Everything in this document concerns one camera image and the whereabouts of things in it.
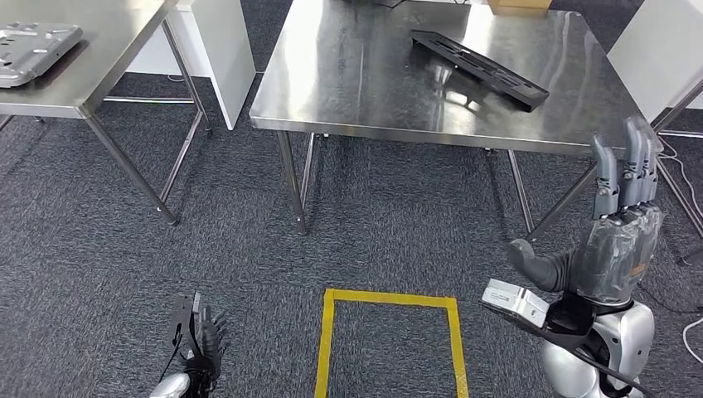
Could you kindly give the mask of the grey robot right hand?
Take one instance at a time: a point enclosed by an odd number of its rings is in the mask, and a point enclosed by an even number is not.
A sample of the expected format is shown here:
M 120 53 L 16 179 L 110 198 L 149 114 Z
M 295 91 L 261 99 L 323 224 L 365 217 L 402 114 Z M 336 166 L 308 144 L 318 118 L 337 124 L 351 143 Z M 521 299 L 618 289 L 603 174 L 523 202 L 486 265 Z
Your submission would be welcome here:
M 592 222 L 575 249 L 538 256 L 526 240 L 509 244 L 509 261 L 538 289 L 568 291 L 594 303 L 617 306 L 630 301 L 645 275 L 664 219 L 654 202 L 656 136 L 641 116 L 625 119 L 623 131 L 622 167 L 599 136 L 592 139 L 597 185 Z

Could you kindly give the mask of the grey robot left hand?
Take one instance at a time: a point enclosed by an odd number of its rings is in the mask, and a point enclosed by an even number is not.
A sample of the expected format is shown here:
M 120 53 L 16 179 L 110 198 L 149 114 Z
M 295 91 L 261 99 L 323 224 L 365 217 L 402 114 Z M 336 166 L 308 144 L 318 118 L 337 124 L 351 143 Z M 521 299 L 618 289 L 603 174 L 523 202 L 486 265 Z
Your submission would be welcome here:
M 194 357 L 190 368 L 203 374 L 202 386 L 208 385 L 209 390 L 215 389 L 215 384 L 221 375 L 221 361 L 227 348 L 223 342 L 226 335 L 226 319 L 223 313 L 213 315 L 210 305 L 206 305 L 201 313 L 199 354 L 193 348 Z

